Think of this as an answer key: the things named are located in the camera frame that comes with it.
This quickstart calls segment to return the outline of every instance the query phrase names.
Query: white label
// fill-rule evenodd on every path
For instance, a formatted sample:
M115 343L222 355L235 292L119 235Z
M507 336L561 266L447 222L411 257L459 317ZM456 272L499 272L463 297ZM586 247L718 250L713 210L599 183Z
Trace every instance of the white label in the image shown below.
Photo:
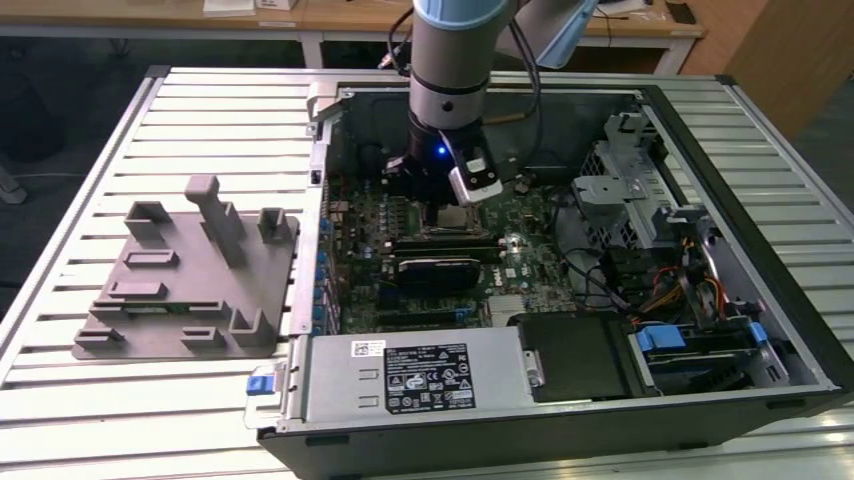
M360 340L351 344L350 353L354 357L382 357L386 340Z
M475 158L474 160L468 160L468 163L466 163L466 166L468 167L468 171L471 173L478 173L486 170L486 162L483 161L482 158Z
M296 23L294 22L258 22L259 27L284 27L294 28L296 27Z

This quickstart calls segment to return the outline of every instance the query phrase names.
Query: desk leg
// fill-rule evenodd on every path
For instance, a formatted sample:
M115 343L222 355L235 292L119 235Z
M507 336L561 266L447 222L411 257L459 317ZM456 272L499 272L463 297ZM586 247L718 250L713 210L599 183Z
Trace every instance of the desk leg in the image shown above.
M662 55L662 59L658 61L655 67L657 75L678 75L682 70L682 64L685 59L689 58L691 53L691 47L694 46L695 38L674 38L670 42L670 47Z
M322 32L299 32L299 42L303 44L303 58L306 68L323 68Z
M19 204L27 200L27 191L0 165L0 203Z

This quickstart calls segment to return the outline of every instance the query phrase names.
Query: slotted metal tabletop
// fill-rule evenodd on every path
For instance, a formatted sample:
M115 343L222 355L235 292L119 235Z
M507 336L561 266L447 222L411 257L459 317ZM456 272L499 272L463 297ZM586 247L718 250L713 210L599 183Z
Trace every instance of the slotted metal tabletop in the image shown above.
M496 77L525 82L522 74ZM198 68L144 80L0 324L0 479L294 478L243 425L247 375L284 358L284 344L267 360L183 362L79 361L71 346L124 243L131 203L159 200L172 212L191 211L188 175L214 173L239 210L282 207L299 216L312 155L310 85L362 80L399 81L380 72ZM661 86L854 352L854 222L738 87L711 77L559 74L549 82ZM714 448L406 478L850 479L853 443L849 406Z

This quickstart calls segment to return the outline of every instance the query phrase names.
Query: cable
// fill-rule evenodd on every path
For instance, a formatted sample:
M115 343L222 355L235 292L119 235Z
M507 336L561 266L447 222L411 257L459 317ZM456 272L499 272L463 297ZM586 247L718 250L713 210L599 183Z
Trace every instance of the cable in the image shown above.
M403 41L398 44L398 46L394 48L394 54L400 55L400 52L403 51L403 47L406 46L407 42L412 39L412 29L410 29L410 31L406 34L406 37L403 37ZM391 65L391 53L387 53L386 55L383 55L383 59L379 61L379 64L376 65L376 69L382 70L384 69L388 65Z
M609 29L609 46L607 46L607 48L611 48L611 41L614 40L614 36L611 35L611 17L609 16L607 13L605 13L605 10L602 10L602 8L599 8L598 5L597 5L597 10L599 10L599 13L602 15L605 15L605 26Z
M386 46L388 47L388 55L391 56L391 64L394 65L395 70L398 71L398 75L400 75L402 77L408 77L410 72L398 63L398 54L395 53L395 46L394 46L395 33L400 28L400 25L403 25L403 22L406 22L406 19L412 16L412 12L415 12L415 7L411 7L406 12L403 12L403 15L400 15L400 18L398 18L398 21L395 21L391 28L388 29L388 39L386 41Z
M484 125L502 125L506 123L522 121L531 115L534 115L534 113L537 113L541 109L542 83L539 78L539 71L537 69L537 59L534 58L534 51L531 50L531 45L529 44L525 32L522 32L522 27L519 27L519 23L515 19L510 22L510 34L513 36L514 44L517 45L517 50L519 50L519 56L522 57L522 64L525 65L525 70L529 74L529 80L531 81L534 98L531 100L531 105L525 112L487 118L483 120Z
M561 254L563 256L563 261L566 262L567 266L575 271L575 273L578 273L582 276L582 278L585 278L585 280L590 280L590 283L593 283L597 287L599 287L599 290L602 290L602 292L607 294L609 298L611 299L611 302L614 303L614 307L618 310L626 313L642 314L642 312L638 312L631 307L626 299L623 299L623 297L621 297L619 294L614 290L611 290L611 288L605 283L599 281L599 279L597 279L593 275L587 275L587 272L585 272L585 270L582 270L578 267L578 265L575 265L570 261L567 257L573 252L587 252L587 253L590 252L599 253L599 252L593 248L577 247L577 248L570 248L566 252L561 252Z
M718 310L723 312L723 307L726 305L723 285L721 284L721 281L715 277L707 276L703 278L703 280L706 280L714 286L717 307L718 307Z
M658 281L661 279L662 274L666 273L666 272L671 272L671 271L677 270L678 268L679 267L665 267L658 271L658 273L653 277L653 295L655 295L655 293L658 292Z
M529 78L531 80L531 85L534 88L534 99L531 101L531 107L529 108L526 114L527 116L530 116L530 113L537 114L537 125L534 131L534 143L531 145L531 150L529 152L525 164L522 165L522 167L525 167L529 163L531 163L531 159L537 156L537 152L539 151L543 143L543 84L539 77L539 70L537 68L537 58L534 57L534 51L531 50L531 45L525 36L525 32L522 31L522 27L519 27L519 23L515 19L510 22L510 33L513 35L514 42L517 43L517 47L522 52L522 57L525 59L526 69L529 72Z

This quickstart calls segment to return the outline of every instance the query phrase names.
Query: black cable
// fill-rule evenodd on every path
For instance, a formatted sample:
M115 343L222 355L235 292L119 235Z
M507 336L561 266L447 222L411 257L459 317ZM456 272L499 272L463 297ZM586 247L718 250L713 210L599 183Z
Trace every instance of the black cable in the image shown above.
M602 270L602 265L597 264L587 269L587 275L585 275L585 296L593 296L590 293L590 277L593 277L593 271Z
M537 58L534 57L534 51L531 50L531 44L529 43L529 39L525 36L525 32L522 31L522 27L519 27L519 23L514 19L510 22L510 34L513 35L514 43L517 44L517 48L522 53L522 59L525 62L525 68L529 72L529 78L531 80L531 86L534 88L534 100L531 102L531 107L529 108L529 112L534 112L537 114L537 126L534 131L534 144L531 145L531 151L527 155L527 160L525 164L529 164L539 148L543 143L543 105L542 105L542 93L543 93L543 84L542 79L539 77L539 70L537 68Z
M599 8L598 5L597 5L597 10L599 10L599 13L605 15L605 27L609 29L609 47L607 48L611 48L611 41L614 39L614 36L611 35L611 17L609 16L607 13L605 13L605 11L602 10L602 8Z
M578 267L578 265L575 265L570 261L569 255L573 252L586 252L591 255L601 255L601 252L594 248L577 247L577 248L570 248L565 252L561 252L561 255L563 256L563 261L566 262L567 266L575 271L575 273L578 273L582 276L582 278L585 278L585 280L590 280L590 283L593 283L597 287L599 287L599 290L602 290L609 295L609 297L611 298L611 302L614 304L614 308L617 308L617 310L619 310L626 314L635 315L642 319L646 318L647 315L629 304L626 299L619 296L619 294L611 289L611 287L609 287L605 283L602 283L599 279L597 279L593 275L589 275L587 272L585 272L585 270L582 270Z
M400 25L403 25L403 22L406 22L406 19L412 16L412 12L415 12L415 7L410 8L406 12L403 12L403 15L400 15L400 18L398 18L391 28L388 29L388 39L386 41L386 46L388 47L388 56L391 57L391 64L394 65L395 70L398 71L398 74L402 77L408 77L410 72L398 63L398 54L395 53L395 45L394 45L395 33L398 32Z

